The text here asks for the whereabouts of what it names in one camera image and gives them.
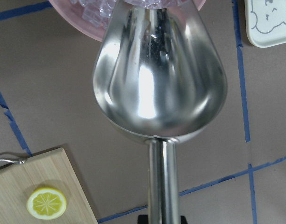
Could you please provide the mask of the white bear tray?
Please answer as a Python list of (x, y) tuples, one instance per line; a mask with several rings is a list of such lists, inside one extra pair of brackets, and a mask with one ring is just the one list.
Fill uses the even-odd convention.
[(250, 43), (267, 48), (286, 43), (286, 0), (246, 0), (246, 33)]

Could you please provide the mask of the pink bowl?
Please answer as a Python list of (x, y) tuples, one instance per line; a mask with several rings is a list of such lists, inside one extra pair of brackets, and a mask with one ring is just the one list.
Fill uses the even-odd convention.
[(82, 19), (82, 7), (80, 5), (72, 5), (69, 0), (49, 0), (56, 11), (67, 21), (83, 34), (101, 41), (106, 28), (96, 28), (90, 22)]

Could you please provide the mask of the lemon slice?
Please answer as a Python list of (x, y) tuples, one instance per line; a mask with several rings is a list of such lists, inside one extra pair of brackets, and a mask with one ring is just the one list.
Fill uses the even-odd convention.
[(36, 189), (26, 202), (29, 214), (41, 220), (52, 220), (62, 216), (66, 207), (67, 200), (64, 194), (50, 187)]

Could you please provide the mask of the steel ice scoop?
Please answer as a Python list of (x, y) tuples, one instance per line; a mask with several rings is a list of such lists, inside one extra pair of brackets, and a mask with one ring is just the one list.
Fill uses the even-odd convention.
[(149, 148), (148, 223), (179, 224), (176, 145), (220, 112), (227, 79), (193, 1), (147, 9), (117, 1), (93, 71), (97, 103)]

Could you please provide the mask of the pile of clear ice cubes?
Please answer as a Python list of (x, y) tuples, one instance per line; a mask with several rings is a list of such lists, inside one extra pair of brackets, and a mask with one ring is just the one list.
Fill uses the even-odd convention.
[[(116, 0), (70, 0), (72, 5), (80, 5), (82, 7), (82, 19), (90, 22), (94, 27), (107, 27)], [(125, 0), (134, 6), (146, 9), (164, 9), (168, 7), (178, 6), (185, 0)]]

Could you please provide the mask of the bamboo cutting board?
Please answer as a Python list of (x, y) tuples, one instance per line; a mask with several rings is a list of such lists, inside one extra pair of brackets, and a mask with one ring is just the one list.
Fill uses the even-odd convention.
[[(53, 220), (27, 211), (27, 200), (39, 188), (63, 193), (67, 207)], [(63, 148), (30, 157), (24, 164), (0, 169), (0, 224), (95, 224), (97, 220)]]

